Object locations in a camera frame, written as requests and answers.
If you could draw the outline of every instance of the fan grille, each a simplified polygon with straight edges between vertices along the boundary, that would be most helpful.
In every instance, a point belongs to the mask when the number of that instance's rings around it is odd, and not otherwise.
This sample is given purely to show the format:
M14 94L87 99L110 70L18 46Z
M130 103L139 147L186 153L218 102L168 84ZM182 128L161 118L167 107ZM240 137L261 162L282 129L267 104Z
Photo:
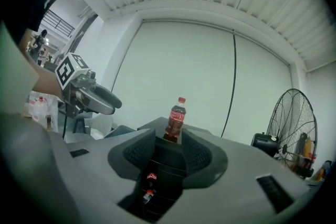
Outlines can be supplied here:
M293 170L302 160L311 166L317 144L317 125L306 96L290 89L278 100L268 125L267 135L278 137L275 158Z

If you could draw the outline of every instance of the coca-cola bottle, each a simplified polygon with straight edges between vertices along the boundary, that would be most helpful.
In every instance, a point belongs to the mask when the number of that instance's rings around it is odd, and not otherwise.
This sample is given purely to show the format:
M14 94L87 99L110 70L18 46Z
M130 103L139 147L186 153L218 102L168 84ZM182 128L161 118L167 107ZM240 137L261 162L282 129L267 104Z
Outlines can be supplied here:
M156 192L156 185L158 184L157 175L149 173L146 178L146 194L143 196L143 203L147 204Z
M178 104L173 106L172 111L169 116L168 126L166 127L166 134L169 136L178 137L181 133L184 117L185 117L185 108L184 108L185 99L179 97Z

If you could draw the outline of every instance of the dark brown liquid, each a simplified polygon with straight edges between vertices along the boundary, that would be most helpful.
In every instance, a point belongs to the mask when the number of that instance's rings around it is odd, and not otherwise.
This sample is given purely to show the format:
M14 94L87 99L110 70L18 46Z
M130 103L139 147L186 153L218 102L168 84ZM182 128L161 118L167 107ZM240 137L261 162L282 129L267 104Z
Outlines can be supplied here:
M186 113L185 108L175 105L172 111L184 114ZM169 117L168 126L166 127L166 134L169 136L178 137L181 133L183 121L177 121Z

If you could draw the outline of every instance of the coca-cola logo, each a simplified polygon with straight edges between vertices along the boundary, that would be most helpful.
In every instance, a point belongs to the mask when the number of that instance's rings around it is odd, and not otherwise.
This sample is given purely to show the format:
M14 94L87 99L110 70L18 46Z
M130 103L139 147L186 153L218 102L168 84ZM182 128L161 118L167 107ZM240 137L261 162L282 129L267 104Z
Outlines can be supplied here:
M151 178L151 179L157 179L157 176L156 176L156 174L154 174L154 173L150 173L150 174L148 174L147 175L147 179L149 179L149 178Z

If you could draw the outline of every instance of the fan motor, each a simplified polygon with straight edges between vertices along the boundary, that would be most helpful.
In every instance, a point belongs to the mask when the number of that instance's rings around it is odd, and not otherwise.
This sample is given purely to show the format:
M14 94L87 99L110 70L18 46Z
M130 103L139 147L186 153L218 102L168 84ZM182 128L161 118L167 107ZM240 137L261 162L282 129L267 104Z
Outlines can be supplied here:
M269 156L274 157L274 155L278 153L278 138L265 133L256 133L251 146L257 147Z

